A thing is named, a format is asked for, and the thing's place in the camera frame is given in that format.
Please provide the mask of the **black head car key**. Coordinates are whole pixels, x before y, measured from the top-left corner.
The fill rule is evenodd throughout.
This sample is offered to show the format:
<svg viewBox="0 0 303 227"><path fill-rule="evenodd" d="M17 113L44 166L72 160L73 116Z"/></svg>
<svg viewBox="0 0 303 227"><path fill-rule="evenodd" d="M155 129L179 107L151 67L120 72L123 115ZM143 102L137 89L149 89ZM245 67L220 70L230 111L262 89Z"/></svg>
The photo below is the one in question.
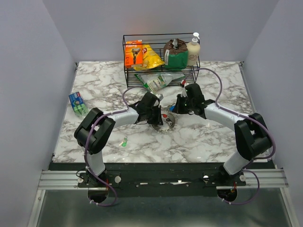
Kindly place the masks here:
<svg viewBox="0 0 303 227"><path fill-rule="evenodd" d="M166 119L166 123L167 123L169 126L171 126L171 125L173 124L173 122L172 122L169 118Z"/></svg>

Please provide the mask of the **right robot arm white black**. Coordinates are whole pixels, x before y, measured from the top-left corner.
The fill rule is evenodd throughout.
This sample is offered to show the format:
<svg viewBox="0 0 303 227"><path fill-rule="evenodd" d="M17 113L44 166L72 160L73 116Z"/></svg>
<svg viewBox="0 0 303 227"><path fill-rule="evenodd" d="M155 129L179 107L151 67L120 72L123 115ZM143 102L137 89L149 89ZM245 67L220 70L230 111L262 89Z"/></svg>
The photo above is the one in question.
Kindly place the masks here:
<svg viewBox="0 0 303 227"><path fill-rule="evenodd" d="M218 170L217 177L221 184L229 185L235 180L235 175L258 155L274 148L275 143L260 114L242 114L220 106L212 99L206 100L197 83L188 84L182 81L181 87L182 93L177 95L172 109L174 113L195 114L217 122L235 133L236 152Z"/></svg>

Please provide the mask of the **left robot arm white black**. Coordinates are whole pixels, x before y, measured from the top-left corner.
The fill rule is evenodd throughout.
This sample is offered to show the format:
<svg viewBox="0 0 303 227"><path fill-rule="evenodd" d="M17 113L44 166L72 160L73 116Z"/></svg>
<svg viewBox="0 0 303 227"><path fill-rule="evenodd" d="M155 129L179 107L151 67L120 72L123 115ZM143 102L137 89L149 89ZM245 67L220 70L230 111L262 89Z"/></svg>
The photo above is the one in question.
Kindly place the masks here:
<svg viewBox="0 0 303 227"><path fill-rule="evenodd" d="M124 110L104 113L93 108L84 118L74 133L78 145L84 148L84 160L89 174L89 182L101 186L105 181L106 170L103 162L102 149L112 130L125 125L146 122L150 125L163 125L160 101L162 94L154 95L147 92L143 98Z"/></svg>

